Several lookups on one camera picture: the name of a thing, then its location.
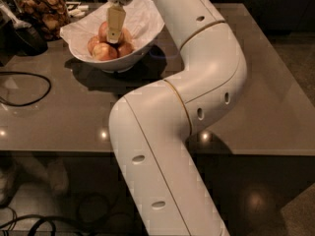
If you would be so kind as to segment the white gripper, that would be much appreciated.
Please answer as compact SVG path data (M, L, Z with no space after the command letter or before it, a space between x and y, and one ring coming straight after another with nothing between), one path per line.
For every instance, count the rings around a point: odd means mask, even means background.
M106 12L107 18L107 41L116 44L124 25L126 12L122 6L129 5L133 0L107 0L112 4Z

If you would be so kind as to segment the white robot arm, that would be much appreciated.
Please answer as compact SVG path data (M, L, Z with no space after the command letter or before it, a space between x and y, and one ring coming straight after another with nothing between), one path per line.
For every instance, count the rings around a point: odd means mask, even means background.
M149 236L229 236L185 141L235 105L246 60L209 0L153 1L184 68L115 103L114 154Z

